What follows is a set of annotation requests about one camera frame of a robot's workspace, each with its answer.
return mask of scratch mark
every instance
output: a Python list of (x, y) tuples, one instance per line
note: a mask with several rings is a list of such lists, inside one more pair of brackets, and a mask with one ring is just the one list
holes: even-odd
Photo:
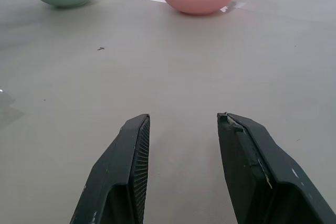
[(292, 168), (292, 172), (294, 173), (294, 175), (299, 178), (299, 176), (296, 174), (295, 170)]
[(258, 162), (259, 162), (259, 165), (260, 165), (260, 167), (261, 167), (262, 171), (263, 171), (263, 172), (264, 172), (264, 174), (265, 174), (266, 181), (267, 181), (268, 185), (270, 186), (270, 188), (271, 188), (271, 189), (273, 189), (273, 187), (272, 187), (272, 185), (271, 185), (271, 182), (269, 181), (269, 178), (268, 178), (268, 176), (267, 176), (267, 174), (266, 174), (266, 172), (265, 172), (265, 170), (264, 170), (263, 166), (261, 165), (260, 159), (258, 159)]

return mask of table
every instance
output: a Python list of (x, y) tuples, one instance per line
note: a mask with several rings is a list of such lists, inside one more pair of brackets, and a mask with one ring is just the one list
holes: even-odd
[(236, 223), (225, 111), (262, 123), (336, 210), (333, 0), (237, 1), (193, 17), (145, 0), (0, 0), (2, 222), (68, 223), (92, 165), (141, 113), (152, 120), (144, 223)]

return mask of paper sheet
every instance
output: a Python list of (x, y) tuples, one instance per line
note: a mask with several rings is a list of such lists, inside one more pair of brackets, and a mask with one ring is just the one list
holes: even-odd
[[(165, 0), (151, 0), (151, 1), (156, 1), (156, 2), (161, 2), (161, 3), (166, 3)], [(220, 9), (223, 13), (225, 13), (228, 9), (232, 8), (242, 8), (245, 5), (243, 2), (232, 2), (229, 6), (225, 6), (222, 9)]]

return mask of black object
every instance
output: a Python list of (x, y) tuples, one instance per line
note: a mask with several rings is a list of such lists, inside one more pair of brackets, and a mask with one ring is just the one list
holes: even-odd
[(260, 124), (219, 113), (225, 180), (239, 224), (336, 224), (302, 168)]
[(70, 224), (142, 224), (150, 117), (128, 120), (93, 166)]

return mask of gray tabletop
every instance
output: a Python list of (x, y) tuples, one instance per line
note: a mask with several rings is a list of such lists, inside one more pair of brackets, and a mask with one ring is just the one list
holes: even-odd
[(237, 1), (192, 17), (146, 0), (0, 0), (2, 222), (68, 223), (92, 165), (141, 113), (145, 223), (236, 223), (225, 111), (265, 125), (336, 210), (334, 0)]

